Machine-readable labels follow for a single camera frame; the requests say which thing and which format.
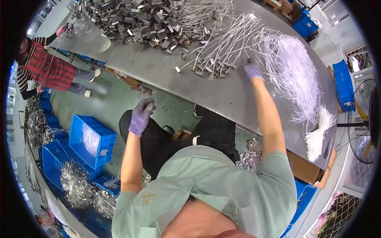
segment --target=factory floor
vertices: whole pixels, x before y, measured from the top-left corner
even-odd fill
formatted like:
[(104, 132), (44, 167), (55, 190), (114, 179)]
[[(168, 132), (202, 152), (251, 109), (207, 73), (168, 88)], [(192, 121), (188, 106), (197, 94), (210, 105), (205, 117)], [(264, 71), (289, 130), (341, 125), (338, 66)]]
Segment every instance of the factory floor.
[[(67, 61), (67, 58), (59, 53), (56, 53), (56, 56)], [(83, 70), (90, 69), (83, 62), (73, 61), (72, 64)], [(116, 131), (118, 136), (112, 159), (105, 167), (106, 171), (118, 176), (125, 150), (125, 143), (120, 136), (118, 127), (119, 119), (126, 110), (133, 109), (141, 99), (149, 96), (132, 90), (129, 85), (107, 71), (102, 71), (101, 75), (92, 83), (81, 78), (74, 78), (73, 82), (81, 83), (92, 90), (92, 96), (86, 98), (68, 91), (53, 90), (50, 99), (53, 113), (59, 118), (60, 125), (68, 132), (74, 114), (94, 116)], [(175, 131), (179, 131), (181, 126), (185, 126), (187, 130), (192, 131), (199, 122), (193, 117), (193, 106), (160, 92), (154, 92), (152, 97), (155, 99), (157, 108), (151, 117), (161, 127), (169, 125)], [(253, 135), (238, 128), (236, 129), (235, 143), (239, 153), (246, 151), (247, 140), (251, 138), (253, 138)]]

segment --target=gray pants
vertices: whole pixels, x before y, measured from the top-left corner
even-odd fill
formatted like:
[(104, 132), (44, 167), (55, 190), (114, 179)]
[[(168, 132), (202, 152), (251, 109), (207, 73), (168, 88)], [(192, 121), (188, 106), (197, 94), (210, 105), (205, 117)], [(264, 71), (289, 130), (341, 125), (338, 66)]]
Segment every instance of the gray pants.
[[(95, 71), (85, 71), (81, 69), (77, 69), (77, 72), (74, 75), (74, 77), (84, 78), (84, 79), (87, 79), (88, 81), (92, 80), (94, 76), (95, 76)], [(85, 95), (86, 90), (87, 88), (85, 88), (85, 86), (79, 83), (71, 83), (68, 89), (69, 92), (72, 92), (78, 95)]]

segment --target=black pants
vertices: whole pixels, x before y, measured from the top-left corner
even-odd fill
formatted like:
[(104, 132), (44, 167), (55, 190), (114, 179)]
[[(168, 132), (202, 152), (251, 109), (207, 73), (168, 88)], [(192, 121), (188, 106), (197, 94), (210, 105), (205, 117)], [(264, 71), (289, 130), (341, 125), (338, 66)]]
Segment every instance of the black pants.
[[(141, 136), (141, 155), (143, 168), (156, 179), (161, 167), (177, 151), (192, 145), (193, 137), (197, 138), (197, 145), (205, 145), (220, 150), (232, 162), (239, 160), (235, 149), (235, 122), (226, 119), (212, 111), (204, 109), (203, 118), (193, 130), (189, 139), (175, 141), (168, 132), (163, 130), (152, 118)], [(119, 130), (127, 142), (128, 128), (131, 123), (132, 110), (126, 111), (119, 121)]]

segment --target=gold embroidered logo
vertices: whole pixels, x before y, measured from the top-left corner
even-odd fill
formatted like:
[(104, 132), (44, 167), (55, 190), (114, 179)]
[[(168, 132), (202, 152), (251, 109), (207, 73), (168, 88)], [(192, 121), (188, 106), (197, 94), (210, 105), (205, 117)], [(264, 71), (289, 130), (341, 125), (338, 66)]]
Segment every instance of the gold embroidered logo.
[(143, 198), (143, 203), (142, 203), (142, 206), (143, 207), (146, 207), (149, 205), (149, 200), (151, 199), (151, 197), (155, 196), (155, 193), (151, 193), (151, 194), (147, 194), (147, 195), (143, 195), (141, 198)]

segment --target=red plaid apron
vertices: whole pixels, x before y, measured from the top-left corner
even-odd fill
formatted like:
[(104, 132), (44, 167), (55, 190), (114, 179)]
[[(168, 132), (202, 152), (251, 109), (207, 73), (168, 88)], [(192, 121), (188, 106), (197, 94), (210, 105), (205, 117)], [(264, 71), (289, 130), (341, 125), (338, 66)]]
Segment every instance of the red plaid apron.
[(41, 44), (36, 42), (32, 42), (32, 44), (36, 49), (29, 64), (20, 65), (19, 68), (28, 70), (39, 84), (44, 83), (46, 87), (66, 91), (73, 81), (77, 68), (49, 54)]

